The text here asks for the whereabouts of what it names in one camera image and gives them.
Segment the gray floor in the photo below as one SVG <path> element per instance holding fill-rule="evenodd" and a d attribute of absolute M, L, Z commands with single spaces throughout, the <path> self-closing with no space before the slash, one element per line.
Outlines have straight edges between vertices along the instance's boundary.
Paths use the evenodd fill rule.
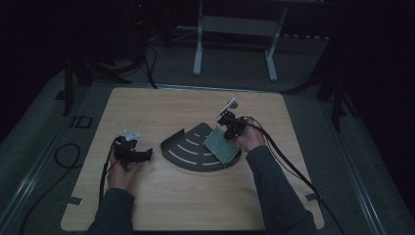
<path fill-rule="evenodd" d="M 154 78 L 160 88 L 196 86 L 224 89 L 279 92 L 306 81 L 327 41 L 284 37 L 278 43 L 275 64 L 276 82 L 268 80 L 263 52 L 255 48 L 241 50 L 231 43 L 224 50 L 217 41 L 208 41 L 204 50 L 202 74 L 192 76 L 195 48 L 192 36 L 177 41 L 168 49 L 159 44 Z M 151 62 L 155 54 L 148 51 Z M 133 87 L 149 87 L 142 70 L 125 74 Z M 80 147 L 80 162 L 86 157 L 106 102 L 114 87 L 112 81 L 96 77 L 91 87 L 75 85 L 75 106 L 62 117 L 64 104 L 56 101 L 64 88 L 63 74 L 45 86 L 25 116 L 0 146 L 0 210 L 5 234 L 19 234 L 29 208 L 61 175 L 66 173 L 54 161 L 55 151 L 67 143 Z M 330 123 L 331 102 L 318 102 L 318 86 L 293 96 L 285 96 L 287 108 L 298 137 L 312 182 L 320 190 L 346 234 L 415 234 L 415 223 L 400 199 L 382 159 L 364 124 L 346 109 L 341 119 L 342 132 Z M 69 128 L 74 116 L 93 118 L 90 128 Z M 70 165 L 76 156 L 72 147 L 59 156 Z M 44 163 L 38 181 L 27 187 L 25 178 L 34 165 Z M 25 234 L 71 234 L 63 231 L 60 221 L 80 169 L 72 170 L 35 208 L 25 224 Z M 31 191 L 27 200 L 16 201 L 19 189 Z M 320 234 L 340 234 L 332 217 L 322 208 L 325 226 Z"/>

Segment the wire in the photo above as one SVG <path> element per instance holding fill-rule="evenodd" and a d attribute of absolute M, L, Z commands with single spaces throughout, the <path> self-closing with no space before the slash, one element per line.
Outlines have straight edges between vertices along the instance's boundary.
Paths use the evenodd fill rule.
<path fill-rule="evenodd" d="M 59 154 L 59 152 L 63 149 L 63 148 L 65 148 L 65 147 L 68 147 L 68 146 L 73 146 L 73 147 L 75 147 L 76 148 L 76 151 L 77 151 L 77 154 L 76 154 L 76 158 L 75 158 L 75 160 L 72 162 L 72 164 L 71 165 L 64 165 L 64 164 L 62 164 L 61 162 L 59 162 L 59 159 L 58 159 L 58 154 Z M 70 173 L 70 171 L 71 170 L 73 170 L 73 169 L 75 169 L 75 168 L 80 168 L 80 167 L 82 167 L 82 164 L 79 164 L 79 165 L 76 165 L 76 163 L 78 162 L 78 160 L 79 160 L 79 158 L 80 158 L 80 148 L 79 148 L 79 146 L 78 145 L 76 145 L 76 144 L 73 144 L 73 143 L 68 143 L 68 144 L 65 144 L 65 145 L 63 145 L 63 146 L 61 146 L 61 147 L 59 147 L 56 151 L 55 151 L 55 156 L 54 156 L 54 159 L 55 159 L 55 162 L 56 162 L 56 164 L 57 165 L 59 165 L 60 167 L 63 167 L 63 168 L 66 168 L 67 169 L 67 171 L 54 183 L 54 184 L 52 184 L 52 186 L 48 189 L 48 190 L 46 190 L 46 192 L 45 193 L 43 193 L 43 195 L 42 196 L 40 196 L 40 198 L 33 204 L 33 206 L 31 206 L 31 208 L 28 210 L 28 212 L 27 212 L 27 214 L 25 215 L 25 217 L 24 217 L 24 219 L 23 219 L 23 222 L 22 222 L 22 225 L 21 225 L 21 231 L 20 231 L 20 234 L 21 235 L 24 235 L 24 227 L 25 227 L 25 225 L 26 225 L 26 223 L 27 223 L 27 220 L 28 220 L 28 218 L 30 217 L 30 215 L 31 215 L 31 213 L 34 211 L 34 209 L 39 205 L 39 203 L 46 197 L 46 195 L 48 195 L 51 191 L 52 191 L 52 189 L 54 189 L 55 188 L 55 186 L 56 185 L 58 185 L 58 183 L 60 183 L 69 173 Z"/>
<path fill-rule="evenodd" d="M 262 125 L 259 123 L 259 121 L 257 121 L 256 119 L 253 118 L 253 120 L 259 125 L 259 127 L 262 129 Z M 301 179 L 298 175 L 294 174 L 292 171 L 290 171 L 284 164 L 281 163 L 281 161 L 277 158 L 277 156 L 275 155 L 274 151 L 272 150 L 272 148 L 270 148 L 270 143 L 269 140 L 266 139 L 266 145 L 269 148 L 269 151 L 271 152 L 272 156 L 274 157 L 274 159 L 278 162 L 278 164 L 280 164 L 280 166 L 282 166 L 287 172 L 289 172 L 290 174 L 292 174 L 293 176 L 297 177 L 298 179 Z"/>
<path fill-rule="evenodd" d="M 298 177 L 314 192 L 314 194 L 317 197 L 317 202 L 319 205 L 323 205 L 326 210 L 329 212 L 330 216 L 333 218 L 333 220 L 335 221 L 336 225 L 338 226 L 340 232 L 342 234 L 345 234 L 345 232 L 343 231 L 342 226 L 340 225 L 340 223 L 338 222 L 338 220 L 336 219 L 336 217 L 334 216 L 333 212 L 329 209 L 329 207 L 327 206 L 327 204 L 323 201 L 323 199 L 321 198 L 320 193 L 318 192 L 318 190 L 314 187 L 314 185 L 287 159 L 287 157 L 281 152 L 281 150 L 278 148 L 277 144 L 275 144 L 274 140 L 271 138 L 271 136 L 260 126 L 259 122 L 257 120 L 254 119 L 254 121 L 256 123 L 259 124 L 260 127 L 251 124 L 251 123 L 247 123 L 246 121 L 240 120 L 240 119 L 236 119 L 236 118 L 229 118 L 229 117 L 224 117 L 228 120 L 232 120 L 232 121 L 237 121 L 239 123 L 244 123 L 250 127 L 253 127 L 255 129 L 257 129 L 259 132 L 261 132 L 265 138 L 267 139 L 267 141 L 269 141 L 271 143 L 271 146 L 274 148 L 274 150 L 277 152 L 277 154 L 280 156 L 280 158 L 298 175 Z"/>
<path fill-rule="evenodd" d="M 157 59 L 157 51 L 156 51 L 156 49 L 154 49 L 152 46 L 148 46 L 150 49 L 152 49 L 154 52 L 155 52 L 155 59 L 153 60 L 153 63 L 152 63 L 152 66 L 151 67 L 149 67 L 149 63 L 148 63 L 148 61 L 147 61 L 147 58 L 146 58 L 146 56 L 144 55 L 144 57 L 143 57 L 143 59 L 144 59 L 144 63 L 146 64 L 146 68 L 147 68 L 147 73 L 143 70 L 143 72 L 144 72 L 144 74 L 149 78 L 149 82 L 150 82 L 150 84 L 153 86 L 153 88 L 155 88 L 155 89 L 159 89 L 157 86 L 156 86 L 156 84 L 155 84 L 155 82 L 154 82 L 154 80 L 153 80 L 153 68 L 154 68 L 154 66 L 155 66 L 155 63 L 156 63 L 156 59 Z"/>
<path fill-rule="evenodd" d="M 108 162 L 110 161 L 110 156 L 111 156 L 111 153 L 113 152 L 115 141 L 116 141 L 116 139 L 113 141 L 113 143 L 111 144 L 110 150 L 108 151 L 107 160 L 104 163 L 103 172 L 101 174 L 100 192 L 99 192 L 99 195 L 98 195 L 98 205 L 101 205 L 101 202 L 104 199 L 105 176 L 107 175 L 107 173 L 109 171 L 109 169 L 107 170 Z"/>

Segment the white metal frame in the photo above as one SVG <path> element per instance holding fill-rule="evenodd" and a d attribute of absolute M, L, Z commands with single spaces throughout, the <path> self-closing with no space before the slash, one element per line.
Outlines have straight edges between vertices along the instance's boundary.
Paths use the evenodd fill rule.
<path fill-rule="evenodd" d="M 202 37 L 204 31 L 215 31 L 225 33 L 238 33 L 247 35 L 271 36 L 272 43 L 269 49 L 265 50 L 265 60 L 268 67 L 269 79 L 277 80 L 274 59 L 272 56 L 277 46 L 278 38 L 284 19 L 286 18 L 288 8 L 282 10 L 280 19 L 275 21 L 249 20 L 238 18 L 226 18 L 215 16 L 204 16 L 204 1 L 199 1 L 199 20 L 198 20 L 198 45 L 196 48 L 195 64 L 193 66 L 193 75 L 200 75 L 202 70 L 203 44 Z"/>

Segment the wooden board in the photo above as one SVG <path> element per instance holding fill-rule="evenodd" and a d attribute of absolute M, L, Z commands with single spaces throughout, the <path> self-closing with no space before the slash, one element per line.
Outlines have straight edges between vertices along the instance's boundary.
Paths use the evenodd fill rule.
<path fill-rule="evenodd" d="M 73 197 L 82 199 L 82 204 L 68 205 L 62 228 L 82 231 L 92 223 L 109 148 L 128 129 L 140 134 L 137 151 L 154 148 L 152 160 L 142 165 L 134 189 L 134 230 L 263 229 L 254 178 L 245 153 L 237 164 L 216 172 L 186 170 L 161 155 L 160 143 L 180 129 L 188 131 L 201 122 L 214 128 L 216 115 L 232 97 L 239 104 L 233 113 L 237 117 L 255 117 L 308 178 L 284 99 L 279 94 L 116 88 L 72 193 Z M 309 202 L 305 197 L 312 191 L 284 171 L 302 203 L 313 213 L 317 228 L 323 227 L 317 202 Z"/>

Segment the human hand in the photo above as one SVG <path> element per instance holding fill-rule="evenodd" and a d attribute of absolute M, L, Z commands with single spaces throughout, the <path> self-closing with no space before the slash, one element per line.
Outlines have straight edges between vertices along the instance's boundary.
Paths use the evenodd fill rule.
<path fill-rule="evenodd" d="M 124 167 L 115 159 L 114 151 L 111 153 L 110 162 L 112 167 L 107 178 L 109 188 L 123 189 L 133 195 L 131 188 L 137 176 L 140 164 L 131 165 L 128 170 L 125 170 Z"/>
<path fill-rule="evenodd" d="M 254 120 L 249 117 L 248 123 L 254 124 Z M 265 139 L 263 138 L 262 133 L 249 125 L 245 127 L 244 134 L 234 138 L 234 142 L 247 153 L 258 146 L 265 145 Z"/>

